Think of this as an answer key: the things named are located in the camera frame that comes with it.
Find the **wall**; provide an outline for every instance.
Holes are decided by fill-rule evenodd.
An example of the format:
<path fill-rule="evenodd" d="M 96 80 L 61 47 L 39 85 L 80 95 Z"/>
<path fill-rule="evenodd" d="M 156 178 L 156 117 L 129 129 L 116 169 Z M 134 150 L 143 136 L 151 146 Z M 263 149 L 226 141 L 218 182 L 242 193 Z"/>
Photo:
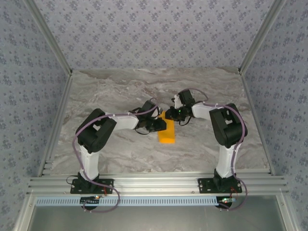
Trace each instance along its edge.
<path fill-rule="evenodd" d="M 277 174 L 308 230 L 308 2 L 289 0 L 245 74 Z"/>
<path fill-rule="evenodd" d="M 272 0 L 36 0 L 73 69 L 239 66 Z"/>
<path fill-rule="evenodd" d="M 0 1 L 0 230 L 38 171 L 66 81 L 22 0 Z"/>

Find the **patterned wallpaper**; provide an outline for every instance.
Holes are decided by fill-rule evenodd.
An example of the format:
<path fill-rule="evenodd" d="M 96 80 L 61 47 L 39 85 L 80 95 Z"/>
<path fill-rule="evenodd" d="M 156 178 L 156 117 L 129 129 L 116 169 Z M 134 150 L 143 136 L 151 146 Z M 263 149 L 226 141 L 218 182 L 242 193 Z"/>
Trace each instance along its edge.
<path fill-rule="evenodd" d="M 72 69 L 239 66 L 272 0 L 35 0 Z"/>
<path fill-rule="evenodd" d="M 308 231 L 308 2 L 289 0 L 245 74 L 277 174 Z"/>
<path fill-rule="evenodd" d="M 66 75 L 22 0 L 0 1 L 0 230 L 13 229 Z"/>

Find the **gray marble surface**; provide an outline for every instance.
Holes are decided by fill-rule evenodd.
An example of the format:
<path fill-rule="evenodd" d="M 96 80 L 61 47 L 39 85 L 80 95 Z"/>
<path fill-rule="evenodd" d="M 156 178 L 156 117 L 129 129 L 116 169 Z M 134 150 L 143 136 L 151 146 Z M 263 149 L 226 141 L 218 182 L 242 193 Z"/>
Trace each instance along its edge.
<path fill-rule="evenodd" d="M 205 91 L 209 103 L 235 103 L 248 128 L 236 168 L 268 167 L 265 152 L 246 99 L 240 76 L 222 68 L 112 69 L 74 71 L 65 118 L 54 155 L 52 174 L 76 174 L 79 165 L 72 149 L 78 126 L 95 108 L 121 113 L 140 107 L 155 96 L 168 109 L 171 98 L 184 88 Z M 197 100 L 203 100 L 194 93 Z M 139 135 L 133 130 L 113 132 L 100 151 L 101 173 L 212 171 L 219 146 L 211 122 L 192 119 L 184 127 L 175 124 L 176 143 L 158 142 L 157 133 Z"/>

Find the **orange block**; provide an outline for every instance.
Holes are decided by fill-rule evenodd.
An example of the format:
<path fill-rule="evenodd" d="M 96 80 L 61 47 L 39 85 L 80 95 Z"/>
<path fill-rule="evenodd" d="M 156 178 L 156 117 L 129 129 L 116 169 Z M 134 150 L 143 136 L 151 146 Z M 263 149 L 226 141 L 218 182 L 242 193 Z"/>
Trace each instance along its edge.
<path fill-rule="evenodd" d="M 158 117 L 162 118 L 166 124 L 167 129 L 158 132 L 158 140 L 161 143 L 175 143 L 175 131 L 174 131 L 174 121 L 165 118 L 165 111 L 162 112 Z"/>

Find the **metal floor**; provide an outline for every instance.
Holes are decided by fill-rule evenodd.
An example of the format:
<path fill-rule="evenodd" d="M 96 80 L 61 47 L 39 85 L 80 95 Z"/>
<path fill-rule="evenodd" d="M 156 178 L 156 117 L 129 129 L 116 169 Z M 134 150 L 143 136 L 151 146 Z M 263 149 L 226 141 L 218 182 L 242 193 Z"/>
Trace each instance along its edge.
<path fill-rule="evenodd" d="M 36 206 L 28 231 L 285 231 L 275 196 L 250 196 L 236 211 L 213 206 L 119 207 L 107 214 L 76 206 Z"/>

